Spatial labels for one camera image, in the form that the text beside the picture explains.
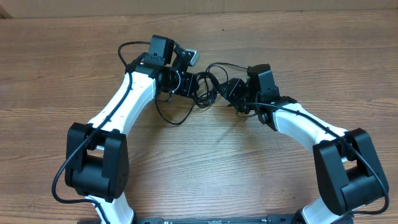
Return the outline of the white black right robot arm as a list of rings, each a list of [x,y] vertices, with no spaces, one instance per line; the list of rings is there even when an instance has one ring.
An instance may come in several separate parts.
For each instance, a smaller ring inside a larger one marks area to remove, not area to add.
[[[262,124],[308,149],[320,196],[278,223],[353,223],[355,215],[378,215],[389,207],[389,185],[370,135],[348,131],[309,113],[282,96],[270,65],[248,67],[247,79],[232,78],[216,88],[237,112],[254,111]]]

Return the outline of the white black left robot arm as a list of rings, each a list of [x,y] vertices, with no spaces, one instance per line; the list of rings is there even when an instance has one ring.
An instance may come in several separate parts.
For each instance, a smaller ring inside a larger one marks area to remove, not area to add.
[[[67,186],[90,203],[97,223],[133,223],[124,191],[129,178],[127,136],[145,106],[160,92],[190,97],[198,89],[188,67],[196,50],[153,35],[149,49],[124,63],[124,80],[109,103],[86,124],[73,123],[67,134],[66,160],[60,168]]]

